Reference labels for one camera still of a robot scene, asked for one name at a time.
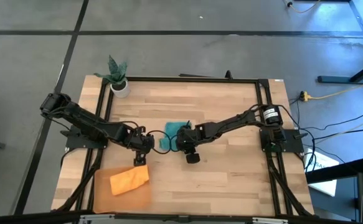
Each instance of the concrete floor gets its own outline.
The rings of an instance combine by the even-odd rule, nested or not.
[[[0,0],[0,29],[73,30],[81,5],[82,0]],[[294,3],[298,8],[310,5]],[[357,1],[356,5],[363,17],[363,2]],[[360,27],[346,3],[324,2],[306,14],[296,14],[286,10],[282,0],[96,0],[87,7],[82,30],[357,31]],[[70,36],[0,36],[0,141],[7,144],[5,150],[0,150],[0,215],[11,212],[42,122],[39,106],[55,86],[69,41]],[[129,76],[191,73],[222,77],[231,70],[237,78],[284,79],[289,98],[295,98],[301,90],[321,96],[351,87],[318,84],[315,79],[318,75],[350,76],[361,70],[363,39],[80,36],[62,91],[77,101],[85,75],[107,72],[109,54],[115,60],[128,61]],[[363,114],[363,88],[302,103],[300,110],[301,126],[323,127],[354,118]],[[324,136],[356,123],[313,134]],[[64,153],[61,129],[51,125],[26,213],[50,208]],[[330,139],[319,147],[346,162],[360,159],[363,133]],[[353,181],[342,180],[338,186],[341,184],[353,186]]]

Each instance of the white plant pot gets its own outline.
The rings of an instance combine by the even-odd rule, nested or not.
[[[115,94],[116,97],[118,98],[125,98],[129,95],[130,93],[130,88],[129,88],[129,82],[126,81],[126,86],[122,89],[122,90],[114,90],[112,88],[112,84],[110,85],[111,86],[111,90],[112,92]]]

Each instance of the yellow cable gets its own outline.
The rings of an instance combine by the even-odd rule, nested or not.
[[[313,96],[310,96],[308,95],[306,92],[305,92],[305,96],[304,96],[304,100],[307,101],[307,100],[321,100],[321,99],[324,99],[324,98],[327,98],[327,97],[330,97],[330,96],[335,96],[335,95],[338,95],[338,94],[341,94],[341,93],[345,93],[347,91],[351,91],[351,90],[356,90],[358,88],[361,88],[363,87],[363,84],[361,86],[356,86],[356,87],[353,87],[353,88],[350,88],[350,89],[346,89],[346,90],[343,90],[343,91],[339,91],[337,93],[332,93],[332,94],[329,94],[329,95],[326,95],[326,96],[320,96],[320,97],[313,97]]]
[[[304,11],[299,11],[299,10],[297,10],[295,7],[293,7],[293,5],[291,4],[291,8],[295,11],[295,12],[297,12],[297,13],[305,13],[305,12],[308,12],[308,11],[310,11],[312,8],[314,8],[316,5],[318,5],[318,3],[320,2],[321,0],[318,0],[316,3],[314,3],[313,4],[313,6],[311,6],[310,8],[308,8],[307,10],[304,10]]]

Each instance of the teal cloth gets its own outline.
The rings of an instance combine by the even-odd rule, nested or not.
[[[166,134],[169,135],[170,138],[172,138],[173,136],[175,136],[177,134],[177,131],[185,125],[191,125],[189,122],[167,122],[165,127],[164,127],[164,132]],[[176,147],[176,139],[177,137],[174,137],[171,140],[171,147],[173,151],[178,151],[177,147]],[[163,136],[162,139],[159,139],[159,147],[163,150],[163,151],[168,151],[170,150],[170,144],[169,144],[169,139],[166,136]]]

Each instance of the wooden table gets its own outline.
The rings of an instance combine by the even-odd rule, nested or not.
[[[289,108],[283,80],[269,80],[274,104]],[[79,105],[94,113],[101,79],[86,76]],[[111,121],[132,120],[147,131],[163,130],[166,122],[187,121],[192,125],[220,121],[242,113],[257,103],[255,86],[244,83],[130,82],[127,98],[114,98]],[[109,89],[106,90],[105,113]],[[285,129],[293,123],[282,111]],[[156,148],[163,134],[155,133]],[[67,155],[60,172],[52,208],[58,208],[80,182],[86,155],[79,149]],[[273,201],[259,129],[249,126],[224,134],[197,147],[201,161],[187,164],[182,152],[147,155],[152,205],[145,211],[117,211],[155,214],[273,216]],[[132,166],[135,153],[110,143],[104,150],[102,169]],[[303,165],[294,154],[284,154],[288,185],[307,211],[313,213]],[[83,208],[87,206],[89,186]],[[278,186],[281,211],[283,194]]]

